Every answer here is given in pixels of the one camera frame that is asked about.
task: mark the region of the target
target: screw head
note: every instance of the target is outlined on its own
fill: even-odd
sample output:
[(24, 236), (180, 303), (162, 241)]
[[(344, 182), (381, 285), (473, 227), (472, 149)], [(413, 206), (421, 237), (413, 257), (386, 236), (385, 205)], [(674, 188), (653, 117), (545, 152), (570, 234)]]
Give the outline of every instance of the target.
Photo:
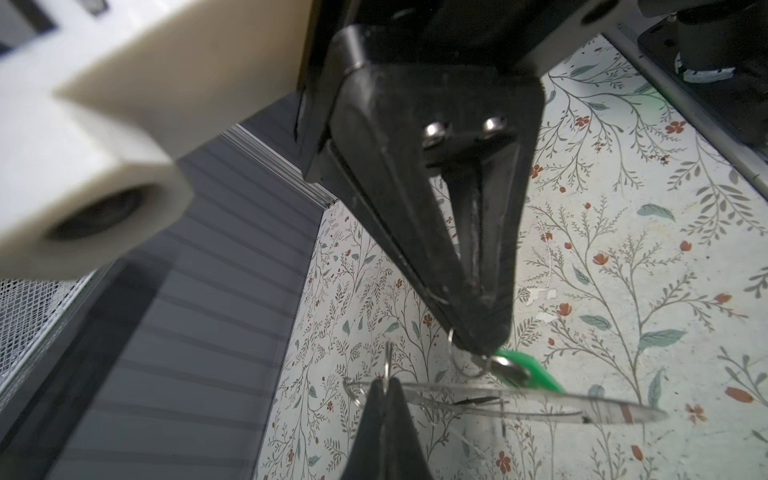
[(482, 122), (482, 139), (490, 138), (505, 129), (507, 123), (501, 117), (490, 117)]
[(424, 127), (422, 134), (422, 147), (430, 148), (445, 140), (445, 125), (439, 121), (432, 122)]

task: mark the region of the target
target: table surface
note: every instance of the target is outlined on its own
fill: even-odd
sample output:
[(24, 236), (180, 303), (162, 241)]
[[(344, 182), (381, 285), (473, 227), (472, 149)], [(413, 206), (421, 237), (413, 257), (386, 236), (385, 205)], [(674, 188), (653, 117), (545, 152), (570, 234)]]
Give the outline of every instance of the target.
[[(766, 201), (604, 38), (542, 78), (507, 347), (569, 392), (664, 422), (568, 425), (428, 415), (435, 478), (768, 476)], [(434, 180), (449, 230), (447, 189)], [(339, 478), (361, 411), (344, 377), (463, 382), (445, 332), (342, 204), (320, 227), (258, 480)]]

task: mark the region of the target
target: metal mesh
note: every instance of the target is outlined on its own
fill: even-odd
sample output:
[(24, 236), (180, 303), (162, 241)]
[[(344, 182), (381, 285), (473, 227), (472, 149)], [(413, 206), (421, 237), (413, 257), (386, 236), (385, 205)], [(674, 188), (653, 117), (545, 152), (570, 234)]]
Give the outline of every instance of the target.
[(0, 386), (85, 280), (0, 280)]

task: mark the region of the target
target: metal ring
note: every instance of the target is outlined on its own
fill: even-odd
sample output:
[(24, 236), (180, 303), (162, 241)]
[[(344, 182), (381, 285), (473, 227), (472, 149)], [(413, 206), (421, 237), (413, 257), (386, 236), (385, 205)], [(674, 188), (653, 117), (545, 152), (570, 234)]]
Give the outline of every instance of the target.
[(384, 393), (389, 388), (389, 376), (392, 371), (392, 342), (387, 342), (384, 345)]
[(477, 375), (467, 375), (466, 373), (464, 373), (464, 371), (462, 370), (462, 367), (458, 364), (458, 362), (456, 362), (456, 357), (453, 355), (453, 347), (454, 347), (453, 346), (453, 327), (451, 327), (451, 329), (448, 331), (448, 350), (450, 352), (449, 356), (451, 357), (451, 363), (453, 363), (453, 366), (456, 368), (460, 376), (463, 376), (466, 379), (479, 379), (480, 377), (482, 377), (483, 375), (491, 371), (491, 362), (492, 362), (491, 357), (483, 355), (481, 358), (485, 359), (486, 361), (485, 367), (482, 367), (480, 370), (480, 373), (478, 373)]

